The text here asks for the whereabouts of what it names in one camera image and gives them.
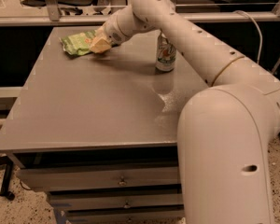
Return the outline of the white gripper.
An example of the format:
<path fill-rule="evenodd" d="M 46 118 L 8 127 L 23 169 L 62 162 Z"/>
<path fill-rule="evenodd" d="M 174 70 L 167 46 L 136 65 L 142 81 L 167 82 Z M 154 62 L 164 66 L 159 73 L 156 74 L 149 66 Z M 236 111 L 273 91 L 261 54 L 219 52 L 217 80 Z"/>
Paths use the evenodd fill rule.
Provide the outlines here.
<path fill-rule="evenodd" d="M 120 30 L 116 16 L 110 16 L 103 24 L 103 27 L 95 31 L 95 34 L 97 36 L 92 40 L 90 45 L 90 51 L 93 53 L 104 53 L 111 49 L 111 44 L 105 38 L 100 37 L 100 35 L 105 34 L 116 45 L 120 45 L 130 39 Z"/>

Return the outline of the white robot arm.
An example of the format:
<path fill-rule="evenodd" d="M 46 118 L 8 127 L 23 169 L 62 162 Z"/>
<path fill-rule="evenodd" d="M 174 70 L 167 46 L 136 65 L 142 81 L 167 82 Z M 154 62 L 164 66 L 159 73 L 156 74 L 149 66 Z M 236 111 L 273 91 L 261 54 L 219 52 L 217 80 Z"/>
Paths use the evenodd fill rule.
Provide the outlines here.
<path fill-rule="evenodd" d="M 131 0 L 101 31 L 109 43 L 161 30 L 207 84 L 177 128 L 187 224 L 274 224 L 268 144 L 280 133 L 280 80 L 175 12 Z"/>

